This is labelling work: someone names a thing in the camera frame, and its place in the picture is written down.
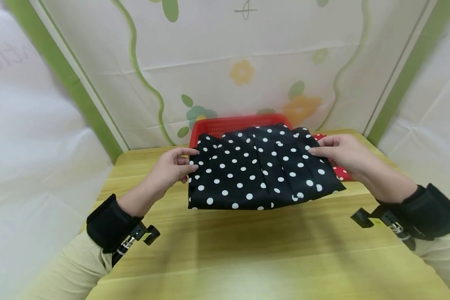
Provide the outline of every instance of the wooden table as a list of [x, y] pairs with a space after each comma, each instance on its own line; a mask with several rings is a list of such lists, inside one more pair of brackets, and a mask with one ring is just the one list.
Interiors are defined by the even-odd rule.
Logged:
[[[392, 164], [354, 130], [378, 157]], [[95, 209], [122, 196], [170, 149], [129, 151], [118, 158]], [[450, 291], [385, 227], [362, 229], [350, 216], [377, 203], [365, 187], [268, 211], [188, 210], [188, 185], [177, 183], [144, 223], [162, 234], [136, 242], [88, 299], [281, 300], [450, 299]]]

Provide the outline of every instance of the green trim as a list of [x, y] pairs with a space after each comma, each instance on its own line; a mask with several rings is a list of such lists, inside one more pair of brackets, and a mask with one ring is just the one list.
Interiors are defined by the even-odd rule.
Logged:
[[118, 7], [118, 9], [121, 10], [123, 13], [125, 19], [127, 19], [128, 27], [130, 28], [130, 60], [133, 66], [133, 69], [135, 70], [136, 75], [142, 82], [142, 84], [147, 88], [149, 91], [151, 91], [155, 97], [157, 98], [160, 109], [158, 111], [158, 124], [160, 125], [160, 130], [162, 131], [163, 136], [167, 141], [170, 143], [170, 145], [174, 146], [175, 143], [172, 141], [170, 136], [168, 136], [168, 133], [165, 129], [165, 124], [163, 121], [163, 113], [165, 110], [165, 102], [162, 98], [162, 95], [154, 89], [145, 79], [145, 77], [142, 74], [142, 70], [140, 69], [140, 66], [138, 64], [137, 59], [137, 28], [135, 27], [135, 23], [133, 22], [132, 17], [130, 16], [130, 13], [127, 11], [127, 9], [123, 6], [123, 4], [120, 2], [120, 0], [112, 0], [112, 2]]
[[333, 80], [333, 92], [335, 93], [335, 99], [333, 100], [332, 107], [330, 107], [330, 110], [328, 111], [327, 116], [323, 120], [322, 124], [317, 128], [317, 130], [322, 129], [322, 127], [325, 125], [325, 123], [328, 121], [330, 116], [333, 113], [333, 110], [335, 109], [336, 104], [338, 103], [338, 100], [340, 98], [340, 91], [338, 89], [338, 81], [340, 80], [340, 77], [345, 72], [348, 67], [354, 63], [355, 59], [357, 58], [358, 54], [362, 50], [362, 48], [365, 45], [365, 42], [368, 38], [368, 32], [370, 32], [370, 12], [368, 11], [368, 0], [362, 0], [362, 15], [363, 15], [363, 25], [362, 25], [362, 34], [360, 36], [360, 43], [357, 46], [357, 49], [353, 53], [350, 60], [346, 62], [346, 64], [338, 71], [337, 75], [335, 76], [335, 79]]
[[425, 26], [420, 33], [420, 37], [415, 43], [397, 81], [393, 85], [392, 91], [383, 104], [380, 113], [375, 120], [367, 139], [377, 145], [389, 126], [390, 120], [395, 115], [396, 110], [406, 91], [417, 76], [421, 66], [431, 54], [440, 40], [440, 36], [450, 19], [450, 0], [439, 0], [428, 17]]
[[123, 153], [120, 145], [95, 107], [82, 82], [80, 82], [80, 78], [74, 72], [35, 12], [32, 4], [28, 0], [6, 0], [6, 3], [16, 20], [22, 25], [30, 41], [32, 41], [33, 45], [70, 93], [70, 96], [74, 99], [80, 111], [82, 111], [96, 136], [98, 136], [102, 146], [108, 152], [112, 162], [115, 163], [117, 158]]

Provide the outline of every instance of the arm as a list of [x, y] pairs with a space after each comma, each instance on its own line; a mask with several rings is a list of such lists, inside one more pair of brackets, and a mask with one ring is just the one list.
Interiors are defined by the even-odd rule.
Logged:
[[[417, 190], [417, 184], [374, 156], [351, 135], [328, 136], [312, 155], [326, 157], [342, 165], [352, 179], [360, 181], [383, 203], [402, 203]], [[433, 241], [415, 239], [415, 254], [435, 269], [450, 289], [450, 234]]]
[[[121, 210], [143, 217], [177, 181], [187, 182], [187, 174], [197, 170], [182, 155], [198, 151], [176, 148], [165, 152], [149, 175], [117, 200]], [[102, 249], [83, 231], [39, 273], [18, 299], [85, 299], [98, 281], [112, 270], [112, 254]]]

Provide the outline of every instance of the black wrist strap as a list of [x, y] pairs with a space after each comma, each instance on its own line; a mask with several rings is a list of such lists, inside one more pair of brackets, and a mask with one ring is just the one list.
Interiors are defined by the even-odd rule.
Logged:
[[103, 253], [113, 253], [142, 219], [124, 212], [112, 194], [88, 216], [87, 233]]
[[434, 240], [450, 233], [450, 200], [431, 183], [427, 188], [419, 185], [400, 204], [378, 202], [392, 211], [416, 239]]

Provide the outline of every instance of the right hand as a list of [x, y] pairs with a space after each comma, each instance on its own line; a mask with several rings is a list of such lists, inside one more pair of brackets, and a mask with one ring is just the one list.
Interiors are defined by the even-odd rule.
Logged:
[[318, 141], [320, 147], [309, 149], [310, 154], [328, 158], [333, 165], [341, 165], [353, 180], [364, 177], [377, 168], [388, 166], [352, 135], [330, 135]]

